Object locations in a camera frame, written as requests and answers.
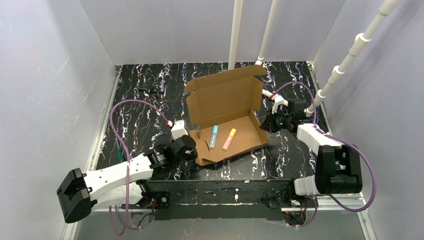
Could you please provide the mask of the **yellow pink marker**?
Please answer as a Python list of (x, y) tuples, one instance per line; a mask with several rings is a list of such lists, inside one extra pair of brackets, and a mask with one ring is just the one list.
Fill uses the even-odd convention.
[(229, 146), (230, 146), (236, 132), (237, 132), (237, 130), (235, 128), (232, 128), (230, 130), (230, 132), (229, 132), (229, 134), (228, 134), (228, 136), (227, 136), (227, 138), (226, 138), (226, 140), (225, 140), (225, 142), (222, 146), (222, 150), (227, 151), (229, 149)]

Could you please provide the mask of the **light blue tube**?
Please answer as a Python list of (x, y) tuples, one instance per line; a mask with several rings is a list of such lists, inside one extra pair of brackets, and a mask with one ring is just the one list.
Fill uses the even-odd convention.
[(212, 127), (212, 132), (211, 132), (210, 141), (209, 141), (209, 148), (210, 149), (214, 149), (215, 148), (216, 141), (217, 141), (218, 130), (219, 130), (219, 126), (218, 125), (214, 125)]

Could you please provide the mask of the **brown cardboard box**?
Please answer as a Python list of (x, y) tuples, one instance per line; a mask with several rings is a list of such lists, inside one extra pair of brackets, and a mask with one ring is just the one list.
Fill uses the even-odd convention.
[[(265, 147), (267, 133), (260, 129), (256, 116), (262, 106), (264, 84), (257, 79), (266, 75), (261, 65), (249, 65), (190, 80), (184, 92), (192, 126), (190, 136), (196, 142), (195, 162), (206, 166)], [(218, 126), (214, 149), (209, 148), (212, 128)], [(236, 133), (228, 150), (222, 150), (230, 130)]]

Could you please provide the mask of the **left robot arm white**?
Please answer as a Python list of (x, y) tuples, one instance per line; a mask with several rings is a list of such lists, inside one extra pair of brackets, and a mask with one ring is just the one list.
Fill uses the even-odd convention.
[(104, 169), (82, 172), (70, 170), (56, 195), (65, 223), (75, 223), (92, 211), (126, 203), (138, 204), (152, 194), (142, 192), (138, 182), (169, 172), (180, 162), (197, 158), (196, 142), (183, 135), (169, 144), (160, 144), (130, 160)]

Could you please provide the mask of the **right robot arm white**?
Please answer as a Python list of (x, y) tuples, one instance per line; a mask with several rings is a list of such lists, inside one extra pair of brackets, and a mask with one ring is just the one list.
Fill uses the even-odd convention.
[(299, 196), (356, 194), (363, 187), (359, 153), (331, 139), (308, 117), (301, 100), (274, 103), (260, 128), (277, 133), (287, 130), (316, 154), (315, 173), (293, 181)]

